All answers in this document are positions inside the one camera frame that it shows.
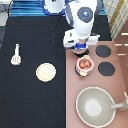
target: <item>gray bowl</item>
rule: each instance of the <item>gray bowl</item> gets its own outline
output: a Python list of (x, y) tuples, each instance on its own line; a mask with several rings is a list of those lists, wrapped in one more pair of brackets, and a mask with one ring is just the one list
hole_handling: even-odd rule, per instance
[(88, 87), (82, 90), (76, 99), (76, 110), (80, 119), (94, 128), (109, 125), (116, 109), (111, 109), (113, 98), (99, 87)]

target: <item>cup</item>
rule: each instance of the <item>cup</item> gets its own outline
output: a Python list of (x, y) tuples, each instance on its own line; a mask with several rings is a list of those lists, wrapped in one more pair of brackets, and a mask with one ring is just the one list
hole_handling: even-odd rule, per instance
[(90, 74), (93, 67), (94, 67), (94, 63), (90, 59), (90, 56), (89, 55), (84, 55), (83, 57), (81, 57), (77, 60), (76, 72), (80, 76), (87, 76), (88, 74)]

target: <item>small plate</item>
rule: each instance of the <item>small plate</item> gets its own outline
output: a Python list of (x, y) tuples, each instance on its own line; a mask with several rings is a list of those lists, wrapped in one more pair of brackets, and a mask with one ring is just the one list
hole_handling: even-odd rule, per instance
[(55, 67), (50, 63), (41, 64), (36, 70), (36, 76), (43, 82), (51, 81), (56, 75)]

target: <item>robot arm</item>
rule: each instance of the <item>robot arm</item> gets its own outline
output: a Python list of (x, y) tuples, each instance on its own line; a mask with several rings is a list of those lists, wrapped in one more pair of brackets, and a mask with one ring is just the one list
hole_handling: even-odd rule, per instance
[(64, 47), (75, 46), (79, 40), (86, 40), (86, 46), (97, 44), (100, 35), (90, 35), (94, 17), (99, 14), (101, 8), (101, 0), (76, 0), (66, 5), (66, 20), (73, 29), (65, 32)]

